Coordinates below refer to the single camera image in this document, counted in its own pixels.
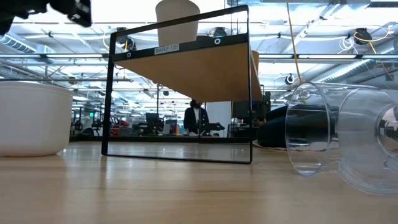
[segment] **black frame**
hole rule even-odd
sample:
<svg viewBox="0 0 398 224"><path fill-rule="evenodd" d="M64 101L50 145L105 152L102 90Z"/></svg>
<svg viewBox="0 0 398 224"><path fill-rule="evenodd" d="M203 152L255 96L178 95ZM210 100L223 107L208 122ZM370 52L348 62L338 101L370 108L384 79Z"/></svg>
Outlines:
<svg viewBox="0 0 398 224"><path fill-rule="evenodd" d="M232 45L232 44L242 44L247 43L248 45L248 90L249 90L249 128L252 129L252 96L251 96L251 48L250 48L250 38L249 38L249 7L247 5L238 6L238 7L231 7L227 9L222 9L213 12L207 12L203 14L197 14L194 16L183 17L179 19L174 19L165 22L159 22L155 24L151 24L148 26L142 26L134 29L122 30L119 32L114 32L111 34L110 37L110 45L109 45L109 60L108 60L108 75L106 80L106 94L105 94L105 108L104 108L104 125L103 125L103 137L102 137L102 146L101 146L101 153L104 156L118 156L118 157L132 157L132 158L144 158L144 159L165 159L165 160L174 160L174 161L199 161L199 162L222 162L222 163L230 163L230 164L251 164L252 162L252 140L253 136L250 132L248 139L241 139L240 141L233 141L233 139L224 139L220 140L217 138L180 138L174 137L173 139L170 138L160 138L158 136L153 137L120 137L111 138L109 135L109 129L111 127L111 102L112 102L112 89L113 89L113 73L114 73L114 66L115 62L122 61L122 60L134 60L135 58L142 58L142 57L151 57L154 56L154 49L144 49L144 50L137 50L134 53L125 52L116 54L116 38L120 36L127 36L129 34L135 34L138 32L144 32L147 30L152 29L159 29L168 26L174 26L179 24L184 24L193 21L199 21L203 19L209 19L212 17L217 16L224 16L236 12L247 12L247 32L245 34L237 34L231 35L226 37L219 37L222 41L219 44L215 44L214 39L209 40L197 40L193 42L181 43L179 50L174 52L168 52L164 54L176 54L179 52L189 51L189 50L197 50L203 49L208 47L218 47L223 45ZM211 159L184 159L184 158L171 158L171 157L151 157L151 156L124 156L124 155L114 155L108 154L108 143L109 141L129 141L129 142L147 142L147 141L156 141L156 142L189 142L193 143L241 143L242 141L248 141L248 146L250 147L250 155L249 161L217 161Z"/></svg>

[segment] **computer monitor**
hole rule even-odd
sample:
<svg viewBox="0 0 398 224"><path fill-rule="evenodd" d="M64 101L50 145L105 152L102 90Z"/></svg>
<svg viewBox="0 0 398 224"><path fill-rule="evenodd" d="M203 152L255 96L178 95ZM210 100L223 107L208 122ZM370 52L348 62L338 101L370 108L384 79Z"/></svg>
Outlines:
<svg viewBox="0 0 398 224"><path fill-rule="evenodd" d="M155 124L159 122L159 115L157 113L146 113L147 123Z"/></svg>
<svg viewBox="0 0 398 224"><path fill-rule="evenodd" d="M168 119L168 120L166 120L166 124L177 124L177 120L176 119Z"/></svg>
<svg viewBox="0 0 398 224"><path fill-rule="evenodd" d="M264 102L263 101L253 101L252 102L252 117L258 119L264 119L265 110L264 110ZM249 102L248 101L234 101L233 102L233 110L232 117L238 119L248 119L249 115Z"/></svg>

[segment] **ceiling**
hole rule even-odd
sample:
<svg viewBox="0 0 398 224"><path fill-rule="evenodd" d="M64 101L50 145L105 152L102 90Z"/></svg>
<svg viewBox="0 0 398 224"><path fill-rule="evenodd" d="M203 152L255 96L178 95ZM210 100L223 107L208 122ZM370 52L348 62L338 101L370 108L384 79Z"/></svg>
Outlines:
<svg viewBox="0 0 398 224"><path fill-rule="evenodd" d="M227 0L192 0L200 8L201 12L209 12L229 7ZM16 18L8 35L32 49L39 49L45 45L47 50L56 54L106 54L109 44L109 35L117 27L128 29L140 27L156 22L155 6L159 0L112 0L111 4L102 0L92 0L93 25L83 28L71 23L66 16L53 9L46 14L30 16L27 20ZM262 3L257 0L239 1L248 2L250 8L249 30L251 35L251 48L260 54L292 54L292 39L290 36L289 18L287 8L283 1ZM351 44L352 35L357 28L367 28L373 39L383 38L374 43L376 51L395 39L398 26L396 15L398 9L391 7L368 7L367 1L356 1L357 4L329 5L325 1L312 1L313 3L292 3L290 16L292 21L292 36L295 39L298 54L373 54L369 44ZM216 17L206 21L200 21L199 35L207 35L215 27L225 27L226 32L246 32L244 17L240 23L231 23L231 16ZM131 36L137 49L157 47L157 32L152 30L134 34ZM0 44L0 52L20 54L21 52L6 45ZM99 78L104 80L107 72L106 59L79 58L53 59L51 66L45 68L45 63L33 59L8 59L8 62L22 66L38 74L51 74L51 78ZM300 60L298 68L306 81L313 80L323 75L332 68L341 64L353 63L344 60ZM395 73L395 60L388 64L389 73ZM363 70L355 76L350 76L339 82L357 83L362 85L374 85L380 88L398 89L395 80L386 81L383 75L384 69L374 65L369 70ZM287 75L297 76L296 66L293 60L279 61L261 59L259 64L259 80L264 88L285 90L292 88L285 84ZM115 103L134 102L140 105L136 111L143 108L151 108L156 103L156 88L150 80L141 77L128 70L115 69L114 77L119 82L114 84L115 89L133 88L134 91L114 91ZM105 88L106 82L81 82L72 85L63 82L62 86L70 89L80 89L76 94L86 96L89 99L101 99L100 94L84 90L90 88ZM279 99L281 93L273 93L273 98ZM187 96L174 91L168 91L168 95L160 93L164 113L182 115L189 102Z"/></svg>

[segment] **black jacket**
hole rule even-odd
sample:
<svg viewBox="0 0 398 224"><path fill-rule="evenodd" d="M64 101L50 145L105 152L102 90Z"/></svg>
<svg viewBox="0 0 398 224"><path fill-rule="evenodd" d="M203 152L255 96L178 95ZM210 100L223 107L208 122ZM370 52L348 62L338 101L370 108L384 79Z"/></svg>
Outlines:
<svg viewBox="0 0 398 224"><path fill-rule="evenodd" d="M207 116L207 112L205 109L200 108L199 116L201 116L201 124L209 123L209 117ZM195 111L193 110L193 108L187 108L185 110L184 128L189 129L190 132L198 134L199 124L195 117Z"/></svg>

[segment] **clear glass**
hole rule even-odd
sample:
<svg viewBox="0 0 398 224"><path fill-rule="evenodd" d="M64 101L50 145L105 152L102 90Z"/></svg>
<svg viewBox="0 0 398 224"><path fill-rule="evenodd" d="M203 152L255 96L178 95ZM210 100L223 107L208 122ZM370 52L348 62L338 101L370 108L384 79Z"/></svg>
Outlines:
<svg viewBox="0 0 398 224"><path fill-rule="evenodd" d="M398 194L396 91L372 86L304 83L285 120L286 145L297 172L325 167L372 194Z"/></svg>

